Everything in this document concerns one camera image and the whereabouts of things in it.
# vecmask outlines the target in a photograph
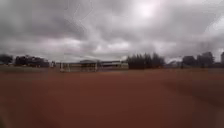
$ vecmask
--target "tree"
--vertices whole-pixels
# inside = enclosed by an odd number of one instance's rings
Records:
[[[158,54],[153,53],[152,57],[152,67],[153,68],[159,68],[164,65],[164,58],[160,57]]]
[[[188,66],[195,66],[196,65],[196,60],[193,56],[185,56],[182,59],[182,63],[184,65],[188,65]]]
[[[214,57],[211,52],[205,52],[197,56],[197,64],[201,68],[210,68],[214,64]]]
[[[152,58],[150,54],[145,54],[144,59],[145,59],[145,68],[152,68]]]
[[[9,63],[12,63],[12,60],[13,60],[13,56],[11,55],[7,55],[7,54],[1,54],[0,55],[0,61],[3,63],[3,64],[9,64]]]
[[[130,69],[149,69],[162,67],[164,59],[156,53],[153,55],[153,58],[151,58],[150,54],[137,54],[129,56],[127,62]]]

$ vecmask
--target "overcast sky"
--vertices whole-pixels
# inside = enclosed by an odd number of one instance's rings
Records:
[[[223,0],[0,0],[0,53],[57,61],[224,51]]]

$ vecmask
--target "cloud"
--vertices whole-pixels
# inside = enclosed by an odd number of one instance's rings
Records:
[[[222,0],[2,0],[0,52],[55,60],[224,49]]]

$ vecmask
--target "sky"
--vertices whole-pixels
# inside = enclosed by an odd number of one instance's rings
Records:
[[[0,53],[56,61],[224,51],[223,0],[0,0]]]

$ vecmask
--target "dirt ground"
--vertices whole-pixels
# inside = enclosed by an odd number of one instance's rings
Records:
[[[219,69],[0,73],[5,128],[223,128],[223,108]]]

